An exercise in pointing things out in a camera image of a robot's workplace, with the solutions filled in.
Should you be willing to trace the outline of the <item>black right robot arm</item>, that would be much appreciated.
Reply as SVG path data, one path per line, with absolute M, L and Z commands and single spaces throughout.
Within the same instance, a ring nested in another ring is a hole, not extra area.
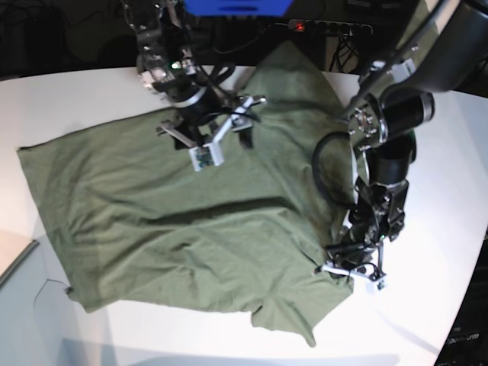
M 188 151 L 194 169 L 224 162 L 222 139 L 235 133 L 246 149 L 259 117 L 252 108 L 263 96 L 239 95 L 222 88 L 236 71 L 222 62 L 207 72 L 197 61 L 182 1 L 124 1 L 124 17 L 136 35 L 136 69 L 143 87 L 164 97 L 175 114 L 156 128 L 175 149 Z

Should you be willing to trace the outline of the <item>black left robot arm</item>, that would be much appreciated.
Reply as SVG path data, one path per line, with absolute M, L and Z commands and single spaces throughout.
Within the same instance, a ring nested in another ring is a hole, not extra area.
M 404 227 L 414 131 L 434 117 L 435 94 L 458 87 L 487 51 L 487 3 L 461 1 L 439 27 L 446 5 L 437 2 L 421 21 L 411 20 L 402 40 L 370 63 L 340 115 L 348 129 L 325 135 L 313 151 L 318 192 L 347 212 L 339 242 L 326 248 L 316 273 L 384 282 L 384 243 Z M 356 164 L 352 202 L 335 197 L 323 180 L 319 158 L 334 140 L 349 143 Z

